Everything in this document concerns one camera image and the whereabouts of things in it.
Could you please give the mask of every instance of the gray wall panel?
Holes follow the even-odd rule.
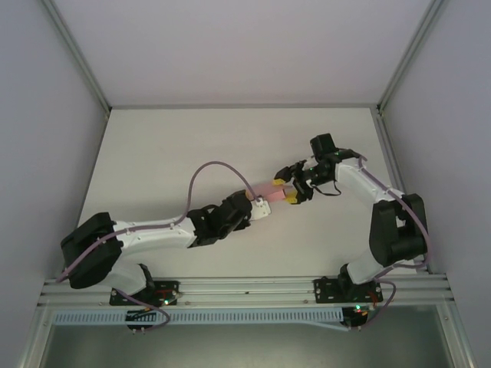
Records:
[[[0,4],[0,345],[15,366],[61,266],[104,129],[102,109],[32,0]]]
[[[491,2],[452,0],[387,108],[405,183],[427,205],[435,268],[448,274],[480,366],[491,366]]]
[[[110,104],[375,103],[430,0],[54,0]]]

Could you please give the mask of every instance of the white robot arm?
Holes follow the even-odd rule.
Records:
[[[261,197],[249,200],[245,190],[233,193],[221,205],[190,210],[181,218],[122,222],[113,221],[107,212],[98,213],[61,242],[67,265],[78,262],[71,266],[70,285],[80,289],[102,284],[129,295],[144,293],[151,289],[150,272],[144,264],[136,263],[135,257],[128,261],[129,255],[155,248],[211,245],[269,214],[268,202]],[[94,247],[101,239],[104,241]]]
[[[335,187],[339,182],[372,208],[370,248],[358,259],[345,264],[338,276],[346,295],[356,285],[370,283],[401,263],[427,253],[426,216],[421,197],[389,189],[363,167],[362,155],[352,149],[337,148],[331,134],[315,137],[311,148],[313,156],[281,169],[273,181],[275,184],[293,181],[296,190],[288,196],[291,204],[312,199],[315,191],[325,194],[318,186],[334,182]],[[414,217],[424,227],[424,233]]]

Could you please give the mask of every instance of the purple cable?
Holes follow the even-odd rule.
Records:
[[[403,201],[401,198],[399,198],[394,192],[392,192],[388,187],[385,186],[379,179],[377,179],[371,172],[366,170],[363,166],[363,161],[367,161],[367,159],[364,156],[360,156],[358,158],[358,166],[360,166],[360,170],[362,173],[364,173],[368,178],[370,178],[371,181],[373,181],[375,184],[377,184],[379,187],[381,187],[385,192],[389,194],[392,198],[394,198],[396,201],[399,202],[400,205],[402,205],[402,208],[406,210],[406,212],[411,216],[413,221],[416,223],[417,227],[421,231],[421,234],[423,234],[424,241],[427,244],[427,256],[425,257],[424,261],[419,263],[419,264],[395,264],[393,267],[394,268],[422,268],[428,264],[428,261],[430,260],[430,249],[431,249],[431,240],[430,236],[428,235],[428,231],[424,228],[423,223],[419,220],[419,218],[416,216],[414,211],[410,208],[410,206],[407,205],[405,201]],[[382,271],[380,274],[376,276],[376,278],[379,278],[386,274],[386,270]]]
[[[363,327],[366,327],[366,326],[369,326],[370,324],[372,324],[374,322],[374,320],[378,316],[380,316],[383,311],[385,311],[387,309],[387,307],[389,306],[389,304],[391,303],[391,301],[394,299],[394,296],[396,294],[397,288],[396,288],[396,284],[394,282],[389,281],[389,280],[377,280],[377,279],[375,279],[375,281],[376,282],[380,282],[381,284],[392,285],[392,294],[387,299],[387,301],[385,302],[385,304],[381,307],[381,309],[377,312],[377,314],[375,314],[370,320],[368,320],[367,323],[363,325]]]
[[[102,238],[96,240],[92,245],[90,245],[87,249],[85,249],[81,255],[73,261],[72,264],[70,264],[68,267],[64,269],[64,271],[58,276],[56,279],[56,282],[62,282],[65,280],[68,275],[84,260],[85,257],[89,255],[95,248],[97,248],[99,245],[103,244],[105,241],[114,238],[118,235],[126,234],[128,232],[138,232],[141,230],[157,230],[157,229],[162,229],[162,228],[170,228],[171,226],[178,225],[187,216],[187,212],[189,212],[191,208],[191,198],[193,196],[193,186],[194,186],[194,181],[196,180],[196,177],[198,174],[207,166],[211,165],[221,165],[226,167],[227,169],[232,170],[245,184],[245,187],[250,191],[252,197],[254,197],[255,201],[259,201],[259,197],[255,194],[254,189],[251,187],[249,182],[246,180],[246,178],[234,167],[230,166],[228,163],[223,163],[222,161],[209,161],[208,163],[202,164],[197,171],[194,172],[193,176],[191,177],[191,181],[189,182],[189,188],[187,190],[187,202],[186,202],[186,208],[184,209],[183,214],[181,217],[179,217],[175,222],[168,223],[168,224],[162,224],[162,225],[138,225],[138,226],[133,226],[129,228],[123,228],[121,230],[118,230],[117,232],[111,232],[110,234],[107,234],[103,236]]]
[[[134,332],[145,332],[145,331],[155,330],[157,328],[160,328],[160,327],[165,326],[166,324],[168,324],[170,322],[170,315],[164,309],[160,309],[158,307],[154,307],[153,305],[150,305],[150,304],[144,303],[142,301],[139,301],[139,300],[135,299],[134,297],[131,297],[130,295],[126,294],[124,291],[121,291],[121,290],[118,290],[118,289],[115,289],[115,290],[118,293],[120,293],[122,297],[125,297],[129,301],[133,301],[134,303],[139,304],[142,307],[149,308],[152,311],[159,312],[159,313],[163,314],[163,316],[166,318],[166,320],[164,322],[162,322],[161,324],[155,324],[155,325],[150,326],[148,328],[143,328],[142,330],[134,329],[133,330]]]
[[[394,269],[394,266],[387,267],[381,273],[376,274],[375,277],[374,277],[374,280],[377,280],[377,279],[385,276],[386,274],[388,274],[389,272],[391,272],[393,269]]]

